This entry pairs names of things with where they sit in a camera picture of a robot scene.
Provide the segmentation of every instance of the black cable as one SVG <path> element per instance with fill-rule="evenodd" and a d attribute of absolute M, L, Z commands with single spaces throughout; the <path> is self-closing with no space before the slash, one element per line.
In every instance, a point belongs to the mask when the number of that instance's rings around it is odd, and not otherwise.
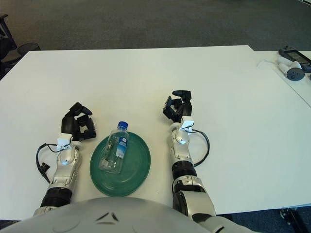
<path fill-rule="evenodd" d="M 70 141 L 67 145 L 64 145 L 64 147 L 66 146 L 69 146 L 71 144 L 71 140 L 72 140 L 72 137 L 70 138 Z M 38 150 L 37 150 L 37 153 L 35 155 L 35 163 L 37 164 L 37 168 L 40 172 L 40 174 L 45 178 L 45 180 L 50 183 L 50 180 L 48 178 L 48 176 L 46 175 L 46 171 L 50 168 L 49 165 L 47 165 L 46 163 L 42 163 L 42 165 L 40 165 L 39 163 L 39 159 L 38 159 L 38 155 L 39 155 L 39 152 L 41 149 L 43 149 L 44 147 L 48 147 L 50 149 L 50 151 L 54 152 L 54 153 L 58 153 L 58 152 L 61 152 L 65 149 L 61 149 L 61 150 L 52 150 L 52 148 L 50 146 L 57 146 L 57 144 L 53 144 L 53 143 L 44 143 L 42 144 Z"/>
<path fill-rule="evenodd" d="M 208 154 L 209 154 L 209 148 L 210 148 L 210 143 L 209 143 L 209 139 L 207 137 L 207 135 L 202 132 L 202 131 L 199 131 L 199 130 L 192 130 L 192 132 L 189 132 L 189 133 L 200 133 L 204 139 L 206 140 L 206 143 L 207 143 L 207 152 L 206 154 L 204 155 L 203 159 L 201 159 L 199 162 L 195 163 L 194 166 L 198 166 L 200 165 L 202 162 L 204 162 L 204 160 L 207 158 Z"/>

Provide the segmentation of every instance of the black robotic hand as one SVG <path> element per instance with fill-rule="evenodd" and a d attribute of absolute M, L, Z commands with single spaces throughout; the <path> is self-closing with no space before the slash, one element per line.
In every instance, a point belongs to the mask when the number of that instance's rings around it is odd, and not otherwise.
<path fill-rule="evenodd" d="M 181 99 L 173 100 L 171 96 L 169 96 L 165 102 L 163 113 L 168 119 L 172 119 L 173 122 L 181 122 L 182 116 L 191 116 L 191 92 L 173 91 L 172 94 L 181 97 Z"/>
<path fill-rule="evenodd" d="M 72 134 L 73 141 L 96 137 L 95 127 L 91 116 L 92 112 L 79 102 L 76 102 L 62 119 L 62 133 Z M 80 132 L 80 127 L 86 126 L 87 130 Z"/>

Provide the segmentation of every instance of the blue bottle cap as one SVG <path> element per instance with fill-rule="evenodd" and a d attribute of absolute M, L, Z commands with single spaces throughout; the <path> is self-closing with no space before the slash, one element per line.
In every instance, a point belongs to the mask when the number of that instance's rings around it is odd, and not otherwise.
<path fill-rule="evenodd" d="M 127 124 L 125 121 L 120 121 L 120 122 L 118 123 L 118 127 L 123 127 L 123 128 L 125 128 L 125 129 L 127 129 L 127 126 L 128 126 L 128 124 Z"/>

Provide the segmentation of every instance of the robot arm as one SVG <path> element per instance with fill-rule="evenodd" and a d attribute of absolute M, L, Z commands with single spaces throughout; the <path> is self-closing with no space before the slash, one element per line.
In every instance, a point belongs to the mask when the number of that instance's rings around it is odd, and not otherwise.
<path fill-rule="evenodd" d="M 74 117 L 80 115 L 80 113 L 85 115 L 75 119 Z M 64 116 L 62 132 L 57 139 L 58 144 L 56 148 L 57 152 L 59 152 L 57 156 L 57 169 L 41 206 L 35 211 L 34 215 L 45 213 L 70 203 L 77 181 L 77 172 L 82 160 L 79 154 L 82 144 L 79 140 L 96 136 L 93 121 L 88 115 L 92 115 L 92 112 L 77 102 Z M 82 126 L 87 127 L 87 130 L 83 133 L 80 132 L 80 127 Z"/>
<path fill-rule="evenodd" d="M 175 123 L 171 125 L 170 163 L 173 172 L 173 209 L 181 212 L 191 220 L 199 223 L 211 233 L 250 233 L 246 227 L 240 226 L 230 220 L 216 216 L 213 202 L 211 201 L 203 183 L 194 168 L 189 152 L 189 134 L 192 132 L 194 121 L 191 111 L 184 111 L 183 107 L 192 109 L 190 91 L 177 91 L 178 96 L 186 96 L 188 99 L 172 100 L 169 96 L 163 109 L 163 113 Z"/>

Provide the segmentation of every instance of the bottle label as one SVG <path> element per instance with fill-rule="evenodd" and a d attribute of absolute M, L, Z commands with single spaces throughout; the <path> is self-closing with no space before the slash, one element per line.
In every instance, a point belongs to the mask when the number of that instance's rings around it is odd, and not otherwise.
<path fill-rule="evenodd" d="M 117 152 L 116 152 L 117 157 L 120 157 L 120 158 L 124 157 L 126 146 L 127 146 L 127 139 L 125 137 L 120 137 Z"/>

